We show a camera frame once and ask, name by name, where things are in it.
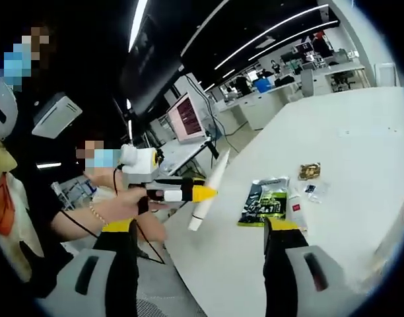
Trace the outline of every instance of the black cable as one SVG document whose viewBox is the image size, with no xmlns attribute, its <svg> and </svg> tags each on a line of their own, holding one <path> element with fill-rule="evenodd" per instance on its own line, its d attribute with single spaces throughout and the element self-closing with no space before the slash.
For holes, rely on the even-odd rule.
<svg viewBox="0 0 404 317">
<path fill-rule="evenodd" d="M 212 108 L 211 108 L 211 105 L 209 104 L 208 98 L 207 98 L 204 94 L 201 93 L 199 87 L 196 86 L 196 84 L 192 81 L 192 79 L 191 79 L 190 77 L 188 77 L 188 76 L 186 75 L 186 78 L 187 78 L 187 81 L 191 84 L 191 86 L 192 86 L 192 87 L 197 91 L 197 93 L 204 99 L 204 101 L 205 101 L 205 103 L 207 104 L 207 107 L 208 107 L 208 112 L 210 113 L 210 115 L 211 115 L 211 117 L 212 117 L 212 119 L 213 119 L 213 121 L 214 121 L 214 124 L 215 124 L 215 126 L 217 127 L 217 129 L 218 129 L 218 126 L 217 126 L 217 124 L 215 123 L 215 121 L 217 121 L 217 122 L 221 125 L 222 129 L 224 130 L 224 134 L 223 134 L 223 135 L 224 135 L 224 138 L 226 139 L 226 142 L 227 142 L 237 153 L 240 153 L 239 151 L 237 151 L 237 149 L 234 147 L 234 145 L 231 144 L 231 142 L 228 140 L 227 135 L 226 135 L 226 129 L 225 129 L 224 125 L 223 125 L 217 118 L 214 117 L 214 115 L 213 115 L 213 110 L 212 110 Z"/>
<path fill-rule="evenodd" d="M 94 234 L 92 231 L 90 231 L 89 229 L 87 229 L 85 226 L 81 225 L 80 223 L 78 223 L 76 220 L 74 220 L 72 217 L 70 217 L 70 215 L 68 215 L 64 210 L 61 210 L 61 212 L 68 218 L 70 219 L 73 223 L 75 223 L 76 225 L 78 225 L 79 227 L 81 227 L 83 230 L 85 230 L 87 233 L 89 233 L 91 236 L 98 238 L 98 236 L 96 234 Z"/>
<path fill-rule="evenodd" d="M 114 182 L 114 191 L 116 192 L 116 195 L 118 195 L 117 182 L 116 182 L 116 172 L 117 172 L 117 170 L 121 170 L 122 167 L 123 167 L 123 165 L 117 166 L 117 167 L 114 169 L 113 173 L 112 173 L 112 179 L 113 179 L 113 182 Z M 150 258 L 150 257 L 147 257 L 147 258 L 146 258 L 146 257 L 143 257 L 143 256 L 139 256 L 139 255 L 138 255 L 138 256 L 139 256 L 140 258 L 147 259 L 147 260 L 150 260 L 150 261 L 159 263 L 159 264 L 165 264 L 165 261 L 161 258 L 160 254 L 155 250 L 154 246 L 149 242 L 147 236 L 145 236 L 145 234 L 143 233 L 143 230 L 142 230 L 141 226 L 139 226 L 139 224 L 137 223 L 137 221 L 136 221 L 136 225 L 137 225 L 137 228 L 139 229 L 139 231 L 141 232 L 143 238 L 145 239 L 145 241 L 149 244 L 149 246 L 151 247 L 151 249 L 155 252 L 155 254 L 160 258 L 161 261 L 152 259 L 152 258 Z"/>
<path fill-rule="evenodd" d="M 226 139 L 226 142 L 228 143 L 228 145 L 230 145 L 237 153 L 240 153 L 239 151 L 237 151 L 237 149 L 233 146 L 233 144 L 230 143 L 230 141 L 227 139 L 227 135 L 226 135 L 226 128 L 223 126 L 223 124 L 216 119 L 216 121 L 218 121 L 218 123 L 221 125 L 222 129 L 224 130 L 224 138 Z"/>
<path fill-rule="evenodd" d="M 218 128 L 218 125 L 215 122 L 213 111 L 212 111 L 212 109 L 211 109 L 211 107 L 209 105 L 209 100 L 208 101 L 206 100 L 206 96 L 203 93 L 201 93 L 201 91 L 196 86 L 196 84 L 193 82 L 193 80 L 187 74 L 185 74 L 185 76 L 186 76 L 186 79 L 187 79 L 188 83 L 196 90 L 198 95 L 201 96 L 203 101 L 207 104 L 208 114 L 212 117 L 214 127 L 215 127 L 214 147 L 216 148 L 217 147 L 217 139 L 218 139 L 218 136 L 219 136 L 220 129 Z M 211 168 L 213 167 L 213 158 L 214 158 L 214 154 L 211 155 Z"/>
</svg>

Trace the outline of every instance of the monitor screen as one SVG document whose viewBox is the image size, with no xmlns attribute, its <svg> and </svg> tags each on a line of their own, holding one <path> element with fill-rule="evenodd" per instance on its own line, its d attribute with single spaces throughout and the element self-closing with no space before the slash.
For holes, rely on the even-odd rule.
<svg viewBox="0 0 404 317">
<path fill-rule="evenodd" d="M 185 94 L 171 107 L 168 117 L 179 142 L 205 136 L 201 120 L 189 94 Z"/>
<path fill-rule="evenodd" d="M 296 45 L 296 49 L 301 54 L 306 54 L 314 50 L 311 43 L 309 42 L 304 42 L 299 45 Z"/>
</svg>

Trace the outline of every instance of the office desk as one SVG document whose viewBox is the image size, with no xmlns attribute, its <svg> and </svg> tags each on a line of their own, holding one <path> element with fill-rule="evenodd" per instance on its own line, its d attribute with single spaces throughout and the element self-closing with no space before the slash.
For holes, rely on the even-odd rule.
<svg viewBox="0 0 404 317">
<path fill-rule="evenodd" d="M 213 146 L 210 143 L 210 137 L 192 143 L 181 144 L 177 139 L 165 143 L 161 146 L 165 157 L 160 165 L 161 173 L 165 176 L 174 175 L 182 166 L 206 147 L 209 147 L 212 151 L 211 147 Z"/>
<path fill-rule="evenodd" d="M 321 162 L 330 187 L 321 204 L 303 198 L 308 242 L 353 283 L 404 201 L 404 88 L 366 88 L 286 105 L 230 163 L 197 232 L 188 203 L 166 222 L 166 247 L 208 317 L 265 315 L 263 229 L 238 227 L 254 179 Z"/>
</svg>

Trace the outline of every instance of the ceiling light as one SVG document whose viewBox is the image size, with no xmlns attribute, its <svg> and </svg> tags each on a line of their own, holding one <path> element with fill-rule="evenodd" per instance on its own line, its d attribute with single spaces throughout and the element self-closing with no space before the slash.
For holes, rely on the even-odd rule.
<svg viewBox="0 0 404 317">
<path fill-rule="evenodd" d="M 133 47 L 139 30 L 141 28 L 141 23 L 143 19 L 143 13 L 145 13 L 145 8 L 147 6 L 148 0 L 139 0 L 137 3 L 135 16 L 133 17 L 133 24 L 131 25 L 131 32 L 130 32 L 130 42 L 129 42 L 129 52 Z"/>
<path fill-rule="evenodd" d="M 256 54 L 256 55 L 252 56 L 251 58 L 249 58 L 248 61 L 251 61 L 251 60 L 253 60 L 254 58 L 257 58 L 259 55 L 264 54 L 266 51 L 269 51 L 271 48 L 274 48 L 275 46 L 280 45 L 280 44 L 282 44 L 282 43 L 284 43 L 284 42 L 286 42 L 286 41 L 288 41 L 288 40 L 291 40 L 292 38 L 295 38 L 295 37 L 297 37 L 297 36 L 299 36 L 299 35 L 302 35 L 303 33 L 306 33 L 306 32 L 312 31 L 312 30 L 315 30 L 316 28 L 320 28 L 320 27 L 322 27 L 322 26 L 327 26 L 327 25 L 329 25 L 329 24 L 334 24 L 334 23 L 338 23 L 338 21 L 337 21 L 337 20 L 334 20 L 334 21 L 331 21 L 331 22 L 327 22 L 327 23 L 323 23 L 323 24 L 314 26 L 313 28 L 309 28 L 309 29 L 307 29 L 307 30 L 305 30 L 305 31 L 301 31 L 301 32 L 299 32 L 298 34 L 292 35 L 292 36 L 286 38 L 285 40 L 282 40 L 282 41 L 280 41 L 280 42 L 278 42 L 278 43 L 276 43 L 276 44 L 274 44 L 274 45 L 271 45 L 271 46 L 268 47 L 268 48 L 265 48 L 262 52 L 259 52 L 258 54 Z"/>
<path fill-rule="evenodd" d="M 132 136 L 132 134 L 131 134 L 131 120 L 129 120 L 129 121 L 127 122 L 127 126 L 128 126 L 128 128 L 129 128 L 130 141 L 132 141 L 132 140 L 133 140 L 133 136 Z"/>
<path fill-rule="evenodd" d="M 241 48 L 239 48 L 238 50 L 236 50 L 233 54 L 231 54 L 230 56 L 228 56 L 224 61 L 222 61 L 221 63 L 219 63 L 216 67 L 215 70 L 217 70 L 218 68 L 220 68 L 221 66 L 223 66 L 229 59 L 231 59 L 233 56 L 235 56 L 238 52 L 240 52 L 242 49 L 248 47 L 250 44 L 252 44 L 254 41 L 256 41 L 257 39 L 261 38 L 262 36 L 266 35 L 266 33 L 269 33 L 270 31 L 274 30 L 275 28 L 278 28 L 279 26 L 283 25 L 284 23 L 287 23 L 288 21 L 291 21 L 295 18 L 301 17 L 302 15 L 305 15 L 306 13 L 318 10 L 318 9 L 322 9 L 328 7 L 328 5 L 320 5 L 318 7 L 314 7 L 308 10 L 305 10 L 301 13 L 298 13 L 297 15 L 294 15 L 290 18 L 285 19 L 284 21 L 281 21 L 280 23 L 276 24 L 275 26 L 269 28 L 268 30 L 266 30 L 265 32 L 262 32 L 260 35 L 256 36 L 255 38 L 252 38 L 248 43 L 244 44 Z"/>
<path fill-rule="evenodd" d="M 222 76 L 223 78 L 226 78 L 227 76 L 229 76 L 229 74 L 231 74 L 232 72 L 234 72 L 235 69 L 232 69 L 231 71 L 229 71 L 227 74 L 225 74 L 224 76 Z"/>
<path fill-rule="evenodd" d="M 209 86 L 208 88 L 206 88 L 206 89 L 204 90 L 204 92 L 207 92 L 209 89 L 213 88 L 214 86 L 215 86 L 215 84 L 212 84 L 211 86 Z"/>
<path fill-rule="evenodd" d="M 58 167 L 61 166 L 61 163 L 37 164 L 36 166 L 38 168 Z"/>
</svg>

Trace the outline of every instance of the blue object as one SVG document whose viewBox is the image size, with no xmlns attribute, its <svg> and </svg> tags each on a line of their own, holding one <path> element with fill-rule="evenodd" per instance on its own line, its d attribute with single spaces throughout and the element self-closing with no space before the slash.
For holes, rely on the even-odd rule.
<svg viewBox="0 0 404 317">
<path fill-rule="evenodd" d="M 95 149 L 94 158 L 84 160 L 86 167 L 117 167 L 121 150 Z"/>
<path fill-rule="evenodd" d="M 271 90 L 273 88 L 269 80 L 266 78 L 260 78 L 257 81 L 255 81 L 254 84 L 260 93 Z"/>
</svg>

